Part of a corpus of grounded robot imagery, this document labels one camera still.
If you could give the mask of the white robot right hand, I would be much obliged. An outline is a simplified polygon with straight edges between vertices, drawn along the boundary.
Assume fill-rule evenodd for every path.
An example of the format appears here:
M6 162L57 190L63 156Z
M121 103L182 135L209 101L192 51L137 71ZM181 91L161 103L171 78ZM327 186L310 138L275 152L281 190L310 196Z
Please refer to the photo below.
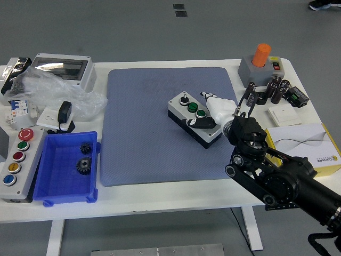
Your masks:
M213 93L201 92L206 100L206 107L210 117L183 119L182 123L194 129L213 129L219 125L223 131L229 127L234 120L236 103L230 99L217 97Z

